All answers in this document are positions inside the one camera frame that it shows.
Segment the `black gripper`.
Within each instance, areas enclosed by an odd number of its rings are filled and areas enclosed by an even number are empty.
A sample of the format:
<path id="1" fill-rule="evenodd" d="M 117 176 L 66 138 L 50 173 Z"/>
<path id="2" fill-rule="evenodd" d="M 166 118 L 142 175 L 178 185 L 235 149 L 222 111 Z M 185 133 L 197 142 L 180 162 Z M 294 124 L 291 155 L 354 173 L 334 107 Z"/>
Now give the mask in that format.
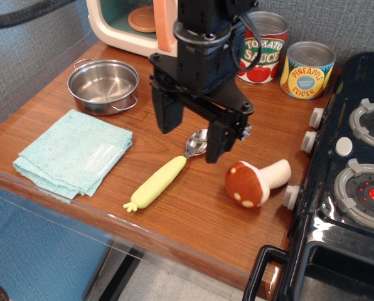
<path id="1" fill-rule="evenodd" d="M 206 162 L 217 163 L 230 152 L 236 139 L 250 135 L 249 116 L 254 106 L 237 88 L 235 75 L 250 71 L 240 67 L 245 33 L 255 33 L 250 20 L 228 22 L 218 31 L 199 33 L 179 21 L 174 24 L 176 57 L 151 54 L 152 102 L 158 127 L 171 132 L 183 120 L 185 107 L 209 121 Z"/>

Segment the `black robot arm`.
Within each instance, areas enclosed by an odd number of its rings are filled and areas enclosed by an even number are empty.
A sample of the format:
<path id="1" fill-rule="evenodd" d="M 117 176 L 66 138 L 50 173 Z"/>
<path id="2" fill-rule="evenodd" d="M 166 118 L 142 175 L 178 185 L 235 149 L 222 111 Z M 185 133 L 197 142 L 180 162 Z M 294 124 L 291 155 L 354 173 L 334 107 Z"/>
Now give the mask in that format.
<path id="1" fill-rule="evenodd" d="M 251 101 L 235 82 L 256 62 L 242 67 L 245 33 L 259 37 L 249 14 L 256 1 L 179 1 L 173 33 L 175 57 L 152 54 L 152 101 L 158 127 L 168 132 L 179 126 L 188 108 L 209 121 L 206 161 L 216 163 L 237 139 L 250 134 Z"/>

